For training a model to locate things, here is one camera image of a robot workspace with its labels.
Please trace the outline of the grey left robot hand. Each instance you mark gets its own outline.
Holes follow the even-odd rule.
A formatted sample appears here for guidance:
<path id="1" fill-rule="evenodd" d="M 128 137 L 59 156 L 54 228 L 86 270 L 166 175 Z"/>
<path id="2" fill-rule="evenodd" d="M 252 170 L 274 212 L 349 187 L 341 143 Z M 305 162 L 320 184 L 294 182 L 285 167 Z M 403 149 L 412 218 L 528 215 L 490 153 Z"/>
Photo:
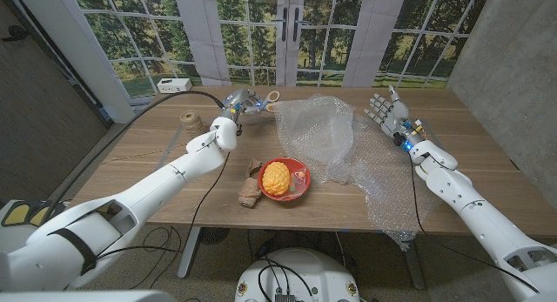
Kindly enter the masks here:
<path id="1" fill-rule="evenodd" d="M 261 99 L 255 91 L 240 88 L 223 101 L 223 108 L 219 116 L 237 122 L 240 114 L 256 115 L 262 111 L 270 111 L 271 103 L 273 103 L 271 95 Z"/>

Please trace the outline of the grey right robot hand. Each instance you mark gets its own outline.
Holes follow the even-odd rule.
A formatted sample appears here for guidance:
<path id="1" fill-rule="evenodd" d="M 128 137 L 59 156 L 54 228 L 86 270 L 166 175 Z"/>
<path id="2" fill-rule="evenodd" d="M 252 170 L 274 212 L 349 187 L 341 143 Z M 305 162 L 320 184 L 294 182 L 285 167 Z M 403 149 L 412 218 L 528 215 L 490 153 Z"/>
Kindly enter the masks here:
<path id="1" fill-rule="evenodd" d="M 380 129 L 390 138 L 396 146 L 409 152 L 424 138 L 419 134 L 418 127 L 414 127 L 409 118 L 406 105 L 400 101 L 399 94 L 390 85 L 391 101 L 375 93 L 370 99 L 371 110 L 364 109 L 364 113 L 376 122 Z"/>

